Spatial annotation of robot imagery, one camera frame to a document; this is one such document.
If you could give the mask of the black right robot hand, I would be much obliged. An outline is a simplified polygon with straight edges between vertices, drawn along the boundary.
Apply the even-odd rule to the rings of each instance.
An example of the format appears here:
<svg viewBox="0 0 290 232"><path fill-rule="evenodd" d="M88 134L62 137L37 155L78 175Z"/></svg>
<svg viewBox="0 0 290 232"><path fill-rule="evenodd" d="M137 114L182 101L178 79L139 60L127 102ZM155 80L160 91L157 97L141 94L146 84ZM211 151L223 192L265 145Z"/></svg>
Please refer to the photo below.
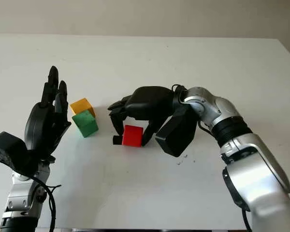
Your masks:
<svg viewBox="0 0 290 232"><path fill-rule="evenodd" d="M159 86L139 87L131 95L111 104L108 107L109 116L119 136L124 133L123 121L127 117L148 121L142 137L144 146L174 113L173 101L174 91L171 89Z"/></svg>

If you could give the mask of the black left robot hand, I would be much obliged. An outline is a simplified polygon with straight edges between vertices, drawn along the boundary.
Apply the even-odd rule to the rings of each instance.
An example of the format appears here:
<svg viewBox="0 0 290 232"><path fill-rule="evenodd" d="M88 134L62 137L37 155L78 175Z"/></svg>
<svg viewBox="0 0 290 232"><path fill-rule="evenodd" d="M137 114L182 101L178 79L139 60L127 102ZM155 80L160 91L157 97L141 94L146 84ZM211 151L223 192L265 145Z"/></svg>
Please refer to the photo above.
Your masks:
<svg viewBox="0 0 290 232"><path fill-rule="evenodd" d="M43 87L42 99L31 110L25 127L27 149L41 160L52 160L62 136L70 127L67 119L67 85L58 80L58 69L52 66Z"/></svg>

